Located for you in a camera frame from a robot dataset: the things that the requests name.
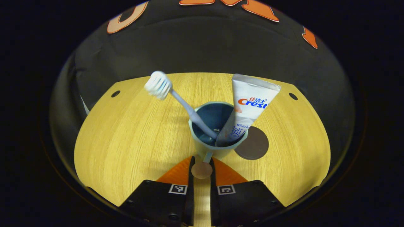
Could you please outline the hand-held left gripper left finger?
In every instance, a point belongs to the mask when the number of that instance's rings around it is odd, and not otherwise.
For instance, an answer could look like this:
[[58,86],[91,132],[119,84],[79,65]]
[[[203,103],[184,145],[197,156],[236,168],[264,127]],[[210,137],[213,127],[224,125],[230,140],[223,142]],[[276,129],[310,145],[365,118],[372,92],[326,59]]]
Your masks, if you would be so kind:
[[158,180],[142,181],[120,211],[155,227],[194,226],[194,164],[195,157],[189,156]]

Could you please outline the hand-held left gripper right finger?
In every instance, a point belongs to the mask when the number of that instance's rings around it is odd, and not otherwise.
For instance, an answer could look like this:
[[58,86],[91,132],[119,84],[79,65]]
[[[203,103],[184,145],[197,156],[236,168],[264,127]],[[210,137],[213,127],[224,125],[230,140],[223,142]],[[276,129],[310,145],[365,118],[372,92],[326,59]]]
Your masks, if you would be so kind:
[[248,181],[216,158],[210,165],[211,226],[258,227],[286,210],[262,181]]

